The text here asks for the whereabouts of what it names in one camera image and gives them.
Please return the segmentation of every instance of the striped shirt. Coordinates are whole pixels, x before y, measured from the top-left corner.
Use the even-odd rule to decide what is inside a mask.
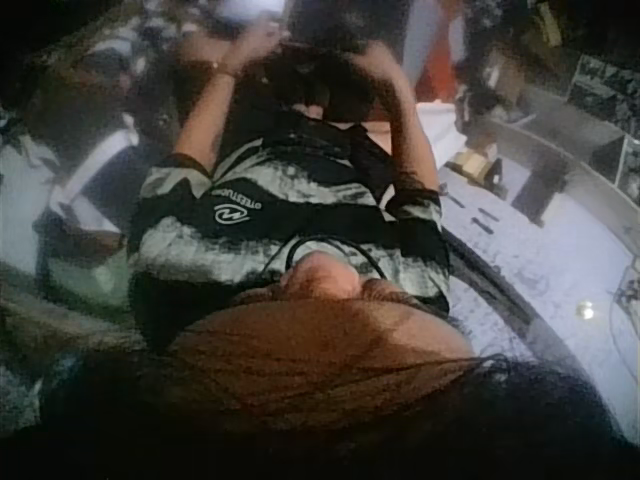
[[[213,176],[184,155],[152,168],[129,241],[132,305],[150,344],[166,346],[235,295],[277,280],[305,239],[294,261],[325,251],[375,278],[373,259],[446,315],[438,194],[398,190],[382,209],[348,158],[344,145],[289,132],[246,144]]]

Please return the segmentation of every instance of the logo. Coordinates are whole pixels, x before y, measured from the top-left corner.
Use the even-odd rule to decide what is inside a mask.
[[[216,212],[216,222],[221,225],[235,225],[249,220],[247,209],[238,205],[225,203],[224,205],[218,205],[214,210]]]

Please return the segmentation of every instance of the black object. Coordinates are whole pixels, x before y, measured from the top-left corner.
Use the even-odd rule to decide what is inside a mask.
[[[479,211],[481,214],[483,214],[483,215],[485,215],[485,216],[489,217],[489,218],[490,218],[491,220],[493,220],[494,222],[499,222],[499,221],[500,221],[500,219],[499,219],[498,217],[496,217],[495,215],[492,215],[491,213],[487,212],[487,211],[486,211],[484,208],[482,208],[482,207],[478,208],[478,211]]]
[[[484,230],[486,233],[488,233],[489,235],[493,235],[493,230],[491,228],[489,228],[487,225],[485,225],[484,223],[482,223],[480,220],[478,220],[476,217],[473,217],[471,219],[471,223],[475,223],[476,225],[478,225],[482,230]]]
[[[454,197],[453,195],[449,195],[447,194],[447,197],[449,197],[449,200],[451,200],[453,203],[455,203],[456,205],[458,205],[460,208],[467,208],[464,206],[464,203],[462,203],[460,200],[458,200],[456,197]]]

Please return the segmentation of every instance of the person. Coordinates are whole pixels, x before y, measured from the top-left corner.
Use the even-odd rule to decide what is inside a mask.
[[[449,323],[437,171],[383,45],[349,59],[391,118],[390,201],[351,163],[382,155],[358,129],[296,111],[220,155],[236,83],[281,38],[262,19],[229,48],[142,189],[129,251],[149,346],[65,358],[6,458],[100,478],[637,473],[587,381],[479,358]]]

